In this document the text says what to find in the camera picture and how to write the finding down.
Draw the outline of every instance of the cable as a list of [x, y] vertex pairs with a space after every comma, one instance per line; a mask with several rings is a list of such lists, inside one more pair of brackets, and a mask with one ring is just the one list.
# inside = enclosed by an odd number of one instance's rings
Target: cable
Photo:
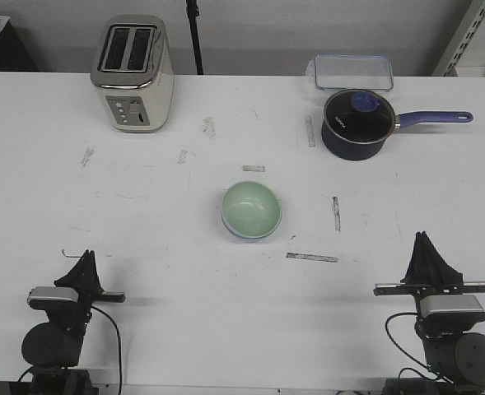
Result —
[[98, 309], [97, 307], [95, 306], [92, 306], [92, 308], [97, 311], [98, 313], [100, 314], [103, 314], [104, 316], [106, 316], [106, 318], [109, 319], [110, 322], [112, 322], [112, 325], [114, 325], [114, 328], [116, 329], [116, 335], [118, 337], [118, 366], [119, 366], [119, 386], [118, 386], [118, 395], [121, 395], [121, 389], [123, 387], [123, 384], [124, 384], [124, 375], [123, 375], [123, 364], [122, 364], [122, 361], [121, 361], [121, 335], [119, 334], [119, 329], [118, 329], [118, 325], [116, 324], [116, 322], [112, 319], [112, 317], [110, 317], [105, 311], [103, 311], [102, 309]]
[[431, 379], [430, 377], [427, 377], [425, 374], [423, 373], [420, 373], [419, 371], [415, 370], [414, 368], [403, 368], [399, 371], [398, 373], [398, 381], [401, 379], [401, 374], [405, 371], [405, 370], [410, 370], [411, 372], [414, 372], [415, 374], [417, 374], [418, 376], [420, 376], [422, 379], [425, 379], [427, 381], [438, 381], [441, 379], [440, 376], [436, 376], [434, 379]]
[[385, 321], [385, 332], [387, 332], [387, 336], [389, 337], [390, 341], [394, 343], [394, 345], [396, 346], [396, 348], [398, 350], [400, 350], [401, 352], [403, 352], [408, 358], [410, 358], [411, 360], [413, 360], [414, 362], [416, 362], [418, 365], [420, 365], [421, 367], [423, 367], [424, 369], [426, 370], [429, 370], [428, 366], [423, 364], [422, 362], [420, 362], [419, 360], [417, 360], [416, 358], [414, 358], [412, 355], [408, 354], [395, 340], [394, 338], [392, 337], [392, 335], [390, 334], [390, 331], [389, 331], [389, 322], [392, 321], [394, 318], [397, 318], [397, 317], [401, 317], [401, 316], [404, 316], [404, 315], [414, 315], [414, 316], [417, 316], [417, 313], [412, 313], [412, 312], [406, 312], [406, 313], [397, 313], [397, 314], [393, 314], [391, 315], [390, 317], [387, 318], [387, 320]]
[[17, 380], [18, 383], [20, 383], [22, 381], [22, 379], [28, 374], [30, 373], [30, 370], [31, 368], [33, 368], [33, 366], [29, 367], [27, 370], [25, 370], [24, 372], [22, 372], [21, 374], [21, 377]]
[[193, 41], [194, 61], [196, 62], [196, 73], [203, 75], [202, 52], [200, 51], [200, 39], [198, 38], [198, 27], [196, 17], [200, 15], [197, 0], [186, 0], [187, 17], [189, 18], [189, 28], [191, 30], [191, 40]]
[[[393, 314], [391, 315], [390, 317], [387, 318], [387, 320], [385, 321], [385, 331], [387, 332], [387, 336], [389, 337], [390, 341], [394, 343], [394, 345], [396, 346], [396, 348], [398, 348], [398, 350], [400, 350], [401, 352], [403, 352], [408, 358], [410, 358], [411, 360], [413, 360], [414, 362], [416, 362], [418, 365], [420, 365], [421, 367], [423, 367], [423, 369], [431, 372], [429, 370], [429, 367], [425, 364], [423, 364], [422, 362], [420, 362], [419, 360], [417, 360], [416, 358], [414, 358], [412, 355], [410, 355], [409, 353], [407, 353], [395, 340], [394, 338], [392, 337], [392, 335], [390, 334], [390, 331], [389, 331], [389, 322], [392, 321], [394, 318], [397, 318], [397, 317], [402, 317], [404, 315], [413, 315], [413, 316], [417, 316], [417, 313], [413, 313], [413, 312], [405, 312], [405, 313], [397, 313], [397, 314]], [[405, 371], [405, 370], [411, 370], [417, 374], [420, 375], [420, 377], [422, 377], [423, 379], [428, 379], [427, 377], [425, 377], [424, 375], [422, 375], [421, 373], [419, 373], [417, 370], [413, 369], [413, 368], [403, 368], [399, 371], [399, 375], [398, 375], [398, 381], [399, 381], [399, 378], [401, 376], [401, 374]], [[432, 380], [432, 381], [436, 381], [436, 380], [439, 380], [439, 379], [442, 379], [442, 380], [445, 380], [447, 383], [452, 383], [451, 380], [449, 380], [448, 378], [446, 378], [445, 376], [437, 373], [437, 372], [431, 372], [433, 374], [436, 375], [436, 379]]]
[[73, 256], [73, 255], [67, 255], [67, 254], [65, 254], [65, 253], [64, 253], [64, 249], [62, 249], [62, 250], [61, 250], [61, 252], [63, 253], [63, 256], [64, 256], [65, 258], [77, 258], [77, 259], [82, 258], [82, 257], [75, 257], [75, 256]]

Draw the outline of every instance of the pan handle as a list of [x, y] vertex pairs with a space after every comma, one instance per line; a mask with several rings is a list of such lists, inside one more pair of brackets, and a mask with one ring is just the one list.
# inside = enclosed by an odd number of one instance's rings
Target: pan handle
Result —
[[473, 115], [465, 111], [415, 111], [398, 115], [397, 128], [421, 122], [471, 122]]

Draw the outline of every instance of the ceramic bowl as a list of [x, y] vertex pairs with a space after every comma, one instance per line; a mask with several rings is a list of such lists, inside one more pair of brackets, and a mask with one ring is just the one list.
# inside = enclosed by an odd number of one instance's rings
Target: ceramic bowl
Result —
[[222, 220], [234, 235], [260, 239], [277, 229], [281, 205], [267, 186], [243, 181], [227, 189], [222, 199]]

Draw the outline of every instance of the wall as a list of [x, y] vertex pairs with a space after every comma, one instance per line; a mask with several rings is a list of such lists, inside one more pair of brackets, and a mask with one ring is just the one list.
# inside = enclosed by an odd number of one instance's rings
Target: wall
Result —
[[[303, 74], [316, 53], [382, 53], [395, 75], [429, 75], [469, 0], [198, 0], [208, 74]], [[194, 73], [184, 0], [0, 0], [43, 71], [89, 72], [104, 23], [151, 13], [179, 74]]]

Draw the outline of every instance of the plastic food container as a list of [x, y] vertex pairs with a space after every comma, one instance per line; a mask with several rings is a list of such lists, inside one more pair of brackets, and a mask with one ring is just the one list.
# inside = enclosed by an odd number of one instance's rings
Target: plastic food container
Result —
[[318, 54], [314, 59], [315, 86], [323, 91], [394, 87], [390, 60], [382, 55]]

